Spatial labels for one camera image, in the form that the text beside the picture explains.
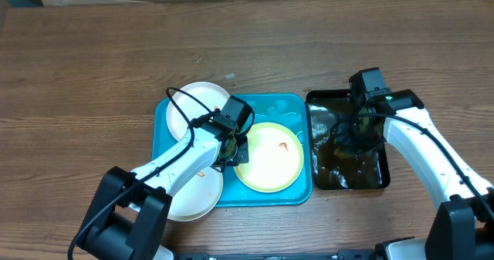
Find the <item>green yellow sponge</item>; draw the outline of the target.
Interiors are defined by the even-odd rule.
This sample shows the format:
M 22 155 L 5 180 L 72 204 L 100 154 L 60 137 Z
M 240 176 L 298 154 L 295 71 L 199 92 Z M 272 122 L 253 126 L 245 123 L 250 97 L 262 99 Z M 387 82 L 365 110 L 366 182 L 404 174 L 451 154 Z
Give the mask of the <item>green yellow sponge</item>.
M 348 158 L 355 155 L 354 149 L 347 145 L 336 144 L 333 149 L 333 155 L 339 158 Z

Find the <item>yellow plate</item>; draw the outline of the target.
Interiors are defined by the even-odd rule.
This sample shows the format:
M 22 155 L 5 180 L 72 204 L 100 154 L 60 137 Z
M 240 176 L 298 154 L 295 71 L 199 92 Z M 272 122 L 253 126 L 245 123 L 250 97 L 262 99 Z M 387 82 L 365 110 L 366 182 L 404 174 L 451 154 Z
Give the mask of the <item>yellow plate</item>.
M 303 168 L 303 146 L 287 127 L 257 123 L 247 133 L 249 160 L 234 167 L 238 179 L 262 193 L 282 191 L 293 184 Z

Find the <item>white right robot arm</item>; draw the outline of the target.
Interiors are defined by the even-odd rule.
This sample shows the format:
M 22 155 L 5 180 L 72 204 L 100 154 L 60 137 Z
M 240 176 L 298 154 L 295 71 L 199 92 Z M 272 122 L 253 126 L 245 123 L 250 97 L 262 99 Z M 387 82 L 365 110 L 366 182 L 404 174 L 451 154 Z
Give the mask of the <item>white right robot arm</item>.
M 392 91 L 378 68 L 349 79 L 352 113 L 330 129 L 338 157 L 388 143 L 408 162 L 437 209 L 428 237 L 376 245 L 373 259 L 491 259 L 493 186 L 437 130 L 409 89 Z

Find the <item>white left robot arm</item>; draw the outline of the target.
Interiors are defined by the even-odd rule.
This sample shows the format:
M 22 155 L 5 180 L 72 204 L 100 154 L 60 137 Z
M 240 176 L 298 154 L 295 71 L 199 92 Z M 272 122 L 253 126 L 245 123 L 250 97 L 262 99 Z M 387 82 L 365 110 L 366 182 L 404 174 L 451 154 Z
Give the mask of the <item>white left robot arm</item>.
M 81 248 L 98 259 L 152 259 L 157 254 L 173 197 L 199 171 L 246 163 L 254 111 L 230 96 L 220 110 L 188 120 L 186 134 L 134 171 L 108 170 L 98 186 L 67 257 Z

